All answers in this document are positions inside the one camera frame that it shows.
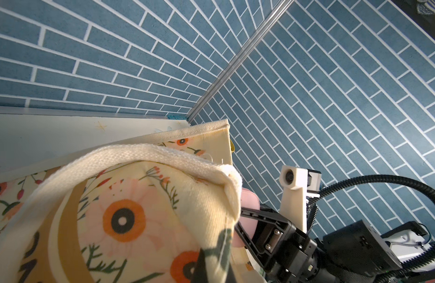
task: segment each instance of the black cable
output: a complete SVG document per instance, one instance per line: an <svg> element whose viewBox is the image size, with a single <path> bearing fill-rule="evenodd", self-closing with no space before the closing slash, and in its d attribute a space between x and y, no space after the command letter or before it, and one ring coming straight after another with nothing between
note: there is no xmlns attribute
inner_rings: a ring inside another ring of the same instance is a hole
<svg viewBox="0 0 435 283"><path fill-rule="evenodd" d="M341 181L324 188L323 190L318 192L320 194L319 198L309 199L309 207L315 206L317 201L332 193L335 193L336 191L339 191L347 187L352 187L361 184L368 184L368 183L392 183L392 184L407 186L426 195L435 205L435 190L422 182L410 178L394 176L394 175L368 175L368 176L360 176L360 177L347 179L345 181ZM313 221L315 220L315 217L316 217L316 213L315 215L313 215L312 213L309 214L309 217L307 219L307 224L310 223L310 227L313 225ZM435 260L435 243L433 246L431 246L430 249L425 251L423 254L420 254L402 263L403 266L402 269L393 270L385 274L378 275L376 277L375 283L388 282L388 280L391 277L402 277L403 275L405 275L405 273L423 267L433 262L434 260Z"/></svg>

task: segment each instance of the blue brick tile wall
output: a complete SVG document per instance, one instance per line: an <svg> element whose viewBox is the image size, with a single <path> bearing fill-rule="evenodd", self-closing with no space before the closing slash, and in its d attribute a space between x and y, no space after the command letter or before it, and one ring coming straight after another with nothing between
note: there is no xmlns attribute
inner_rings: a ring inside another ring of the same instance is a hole
<svg viewBox="0 0 435 283"><path fill-rule="evenodd" d="M283 164L325 185L380 173L435 188L435 42L390 0L298 0L192 124L224 118L244 186L276 209ZM386 184L320 201L314 236L360 219L435 236L429 201Z"/></svg>
<svg viewBox="0 0 435 283"><path fill-rule="evenodd" d="M0 106L186 116L277 2L0 0Z"/></svg>

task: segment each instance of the pink object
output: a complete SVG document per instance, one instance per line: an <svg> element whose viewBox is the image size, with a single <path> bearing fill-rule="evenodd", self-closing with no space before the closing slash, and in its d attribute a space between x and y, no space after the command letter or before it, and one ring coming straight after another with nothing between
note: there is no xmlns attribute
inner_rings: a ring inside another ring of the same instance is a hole
<svg viewBox="0 0 435 283"><path fill-rule="evenodd" d="M260 200L258 199L258 196L252 191L243 188L243 190L241 191L241 207L260 210ZM246 231L246 233L252 238L255 234L255 229L257 228L257 220L241 217L240 222L244 228L244 231ZM233 239L232 246L235 248L244 247L244 243L238 236L238 234L234 233L234 235L236 236Z"/></svg>

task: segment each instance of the camera lens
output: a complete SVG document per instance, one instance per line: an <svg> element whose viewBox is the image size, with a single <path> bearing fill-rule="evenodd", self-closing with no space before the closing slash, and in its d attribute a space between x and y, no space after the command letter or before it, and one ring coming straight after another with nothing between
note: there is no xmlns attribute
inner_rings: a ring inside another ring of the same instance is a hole
<svg viewBox="0 0 435 283"><path fill-rule="evenodd" d="M287 184L291 184L294 180L294 174L293 171L288 170L287 173L285 173L285 181L287 182Z"/></svg>

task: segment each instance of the floral tote bag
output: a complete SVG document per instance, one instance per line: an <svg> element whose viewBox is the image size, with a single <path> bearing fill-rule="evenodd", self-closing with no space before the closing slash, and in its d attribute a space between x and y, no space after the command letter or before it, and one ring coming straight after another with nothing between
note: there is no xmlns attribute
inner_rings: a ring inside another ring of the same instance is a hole
<svg viewBox="0 0 435 283"><path fill-rule="evenodd" d="M217 128L0 183L0 282L191 282L200 256L205 280L224 282L241 177L210 162L231 162L208 150L216 133L228 139Z"/></svg>

